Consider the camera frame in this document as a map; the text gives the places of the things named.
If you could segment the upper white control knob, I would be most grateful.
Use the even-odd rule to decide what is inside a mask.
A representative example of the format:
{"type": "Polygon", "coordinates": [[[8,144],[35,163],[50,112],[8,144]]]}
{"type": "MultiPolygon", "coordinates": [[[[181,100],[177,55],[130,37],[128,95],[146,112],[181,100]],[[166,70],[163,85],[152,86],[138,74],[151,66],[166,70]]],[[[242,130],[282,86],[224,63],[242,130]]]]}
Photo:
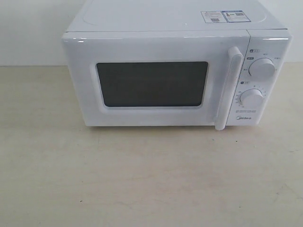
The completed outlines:
{"type": "Polygon", "coordinates": [[[249,74],[255,81],[270,79],[275,72],[276,68],[269,58],[257,59],[249,67],[249,74]]]}

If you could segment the white microwave door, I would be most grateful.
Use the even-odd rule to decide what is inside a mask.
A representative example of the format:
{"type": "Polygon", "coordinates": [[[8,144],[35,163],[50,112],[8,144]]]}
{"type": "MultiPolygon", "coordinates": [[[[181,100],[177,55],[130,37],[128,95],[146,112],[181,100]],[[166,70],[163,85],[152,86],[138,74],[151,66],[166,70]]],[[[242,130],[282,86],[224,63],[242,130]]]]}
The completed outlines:
{"type": "Polygon", "coordinates": [[[246,30],[66,32],[62,43],[87,126],[225,128],[246,30]]]}

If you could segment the white control knob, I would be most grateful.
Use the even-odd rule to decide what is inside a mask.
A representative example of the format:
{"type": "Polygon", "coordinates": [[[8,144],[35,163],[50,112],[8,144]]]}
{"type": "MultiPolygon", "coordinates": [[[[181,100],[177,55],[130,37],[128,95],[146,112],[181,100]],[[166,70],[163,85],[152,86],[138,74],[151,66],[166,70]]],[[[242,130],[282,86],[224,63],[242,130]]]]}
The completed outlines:
{"type": "Polygon", "coordinates": [[[276,68],[269,58],[257,59],[249,67],[249,74],[255,81],[270,79],[275,72],[276,68]]]}
{"type": "Polygon", "coordinates": [[[263,103],[264,97],[260,90],[249,89],[240,96],[240,103],[247,108],[259,107],[263,103]]]}

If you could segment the white microwave oven body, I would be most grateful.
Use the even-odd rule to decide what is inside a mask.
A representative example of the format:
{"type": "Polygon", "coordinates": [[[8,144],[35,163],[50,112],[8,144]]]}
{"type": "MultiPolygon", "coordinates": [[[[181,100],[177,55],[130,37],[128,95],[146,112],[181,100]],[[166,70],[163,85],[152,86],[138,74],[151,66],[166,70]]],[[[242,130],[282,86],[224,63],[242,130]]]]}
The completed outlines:
{"type": "Polygon", "coordinates": [[[256,0],[89,0],[66,32],[167,32],[246,30],[250,35],[240,77],[226,126],[250,126],[259,123],[282,68],[292,36],[259,1],[256,0]],[[201,11],[242,10],[251,22],[205,23],[201,11]],[[252,80],[250,65],[269,58],[275,74],[267,80],[252,80]],[[249,89],[261,91],[259,107],[241,105],[240,96],[249,89]]]}

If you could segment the lower white control knob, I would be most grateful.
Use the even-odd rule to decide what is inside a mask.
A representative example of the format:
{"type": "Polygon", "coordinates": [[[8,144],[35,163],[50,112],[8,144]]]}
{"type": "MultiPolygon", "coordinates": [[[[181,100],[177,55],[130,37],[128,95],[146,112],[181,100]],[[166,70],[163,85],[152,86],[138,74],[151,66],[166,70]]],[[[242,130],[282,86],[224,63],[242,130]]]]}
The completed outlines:
{"type": "Polygon", "coordinates": [[[264,97],[260,90],[249,89],[240,96],[240,103],[247,108],[259,107],[263,103],[264,97]]]}

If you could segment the printed paper instruction sheet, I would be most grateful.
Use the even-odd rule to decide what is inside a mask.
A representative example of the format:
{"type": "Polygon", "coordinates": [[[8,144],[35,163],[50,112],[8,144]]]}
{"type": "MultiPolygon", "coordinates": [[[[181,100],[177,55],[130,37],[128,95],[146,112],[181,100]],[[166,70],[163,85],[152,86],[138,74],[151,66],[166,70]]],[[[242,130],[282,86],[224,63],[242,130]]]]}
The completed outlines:
{"type": "Polygon", "coordinates": [[[242,10],[201,11],[205,23],[246,23],[251,20],[242,10]]]}

